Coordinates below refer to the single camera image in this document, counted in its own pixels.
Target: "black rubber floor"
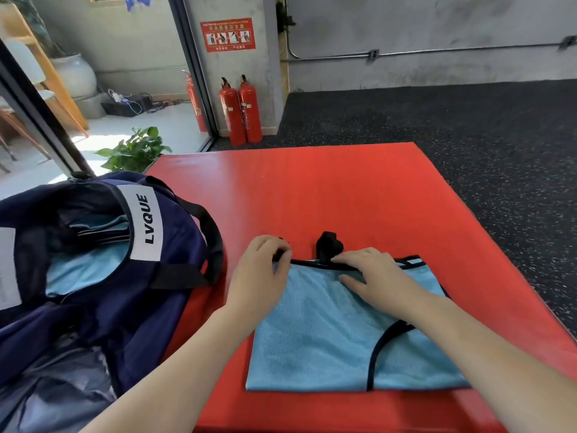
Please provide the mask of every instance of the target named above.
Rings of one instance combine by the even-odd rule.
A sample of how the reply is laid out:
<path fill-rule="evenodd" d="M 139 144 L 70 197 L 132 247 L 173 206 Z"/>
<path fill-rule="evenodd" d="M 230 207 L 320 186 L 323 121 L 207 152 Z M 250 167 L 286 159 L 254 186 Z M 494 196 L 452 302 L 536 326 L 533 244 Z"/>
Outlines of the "black rubber floor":
<path fill-rule="evenodd" d="M 577 80 L 290 94 L 278 135 L 247 148 L 399 141 L 577 336 Z"/>

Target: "fire extinguisher instruction sign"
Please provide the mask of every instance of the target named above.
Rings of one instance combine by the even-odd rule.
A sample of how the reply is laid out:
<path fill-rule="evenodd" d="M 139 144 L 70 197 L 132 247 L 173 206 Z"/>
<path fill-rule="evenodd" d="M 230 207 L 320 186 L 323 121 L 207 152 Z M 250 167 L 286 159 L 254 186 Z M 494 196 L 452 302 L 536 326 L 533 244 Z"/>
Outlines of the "fire extinguisher instruction sign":
<path fill-rule="evenodd" d="M 206 51 L 254 50 L 255 32 L 252 18 L 201 22 Z"/>

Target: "left hand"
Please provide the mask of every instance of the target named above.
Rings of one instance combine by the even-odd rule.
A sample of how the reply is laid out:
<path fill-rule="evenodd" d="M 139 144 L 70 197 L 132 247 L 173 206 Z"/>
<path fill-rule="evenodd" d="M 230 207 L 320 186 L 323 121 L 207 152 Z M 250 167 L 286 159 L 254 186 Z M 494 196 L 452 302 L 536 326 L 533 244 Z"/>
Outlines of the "left hand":
<path fill-rule="evenodd" d="M 272 257 L 279 250 L 276 271 Z M 225 308 L 242 317 L 250 331 L 268 316 L 282 297 L 290 269 L 291 248 L 286 241 L 272 235 L 261 235 L 252 240 L 242 254 L 228 287 Z"/>

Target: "person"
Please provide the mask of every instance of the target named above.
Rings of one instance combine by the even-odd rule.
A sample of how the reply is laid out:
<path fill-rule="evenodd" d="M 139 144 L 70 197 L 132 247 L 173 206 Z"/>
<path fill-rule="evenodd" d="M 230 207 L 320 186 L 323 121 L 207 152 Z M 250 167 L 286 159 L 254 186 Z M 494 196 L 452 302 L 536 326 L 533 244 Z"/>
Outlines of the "person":
<path fill-rule="evenodd" d="M 284 250 L 276 271 L 272 256 Z M 171 357 L 98 415 L 83 433 L 190 433 L 235 349 L 278 304 L 291 248 L 271 235 L 249 244 L 233 273 L 226 305 Z M 577 431 L 577 384 L 518 349 L 407 276 L 387 253 L 368 248 L 332 259 L 366 283 L 340 281 L 378 310 L 415 325 L 461 370 L 510 432 Z"/>

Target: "white ceramic planter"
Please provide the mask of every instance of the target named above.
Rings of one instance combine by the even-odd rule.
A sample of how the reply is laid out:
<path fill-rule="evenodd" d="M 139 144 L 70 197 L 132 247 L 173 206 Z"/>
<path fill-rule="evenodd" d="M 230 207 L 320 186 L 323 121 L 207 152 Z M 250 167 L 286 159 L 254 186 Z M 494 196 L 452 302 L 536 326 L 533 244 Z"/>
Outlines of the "white ceramic planter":
<path fill-rule="evenodd" d="M 96 74 L 80 53 L 52 59 L 52 65 L 73 99 L 96 94 Z"/>

